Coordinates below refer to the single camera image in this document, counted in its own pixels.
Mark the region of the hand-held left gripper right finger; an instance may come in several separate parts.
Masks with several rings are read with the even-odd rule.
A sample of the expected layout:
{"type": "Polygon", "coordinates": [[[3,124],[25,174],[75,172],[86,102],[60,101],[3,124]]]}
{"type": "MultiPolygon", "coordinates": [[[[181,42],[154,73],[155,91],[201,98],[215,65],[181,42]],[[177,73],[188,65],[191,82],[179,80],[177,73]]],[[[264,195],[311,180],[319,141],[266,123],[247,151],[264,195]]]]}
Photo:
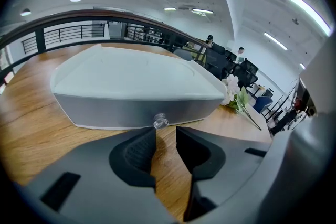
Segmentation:
{"type": "Polygon", "coordinates": [[[183,220],[195,220],[230,198],[253,175],[269,148],[269,143],[177,127],[176,149],[192,175],[183,220]]]}

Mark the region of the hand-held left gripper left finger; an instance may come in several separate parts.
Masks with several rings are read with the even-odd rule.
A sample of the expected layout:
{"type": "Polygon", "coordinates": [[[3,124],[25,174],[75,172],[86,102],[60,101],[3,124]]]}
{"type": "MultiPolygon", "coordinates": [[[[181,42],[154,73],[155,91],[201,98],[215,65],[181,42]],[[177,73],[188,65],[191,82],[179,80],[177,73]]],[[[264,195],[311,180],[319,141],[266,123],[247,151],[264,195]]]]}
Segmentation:
{"type": "Polygon", "coordinates": [[[46,223],[176,223],[155,193],[155,151],[153,127],[84,143],[20,193],[46,223]]]}

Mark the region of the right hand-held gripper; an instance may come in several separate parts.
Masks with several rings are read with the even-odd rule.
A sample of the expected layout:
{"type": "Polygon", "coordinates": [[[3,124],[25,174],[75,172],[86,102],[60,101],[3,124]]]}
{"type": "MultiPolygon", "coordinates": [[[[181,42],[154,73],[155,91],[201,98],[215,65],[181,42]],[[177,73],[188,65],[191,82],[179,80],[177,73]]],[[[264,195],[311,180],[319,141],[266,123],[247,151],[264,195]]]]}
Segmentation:
{"type": "Polygon", "coordinates": [[[335,223],[335,36],[300,76],[316,113],[274,137],[259,223],[335,223]]]}

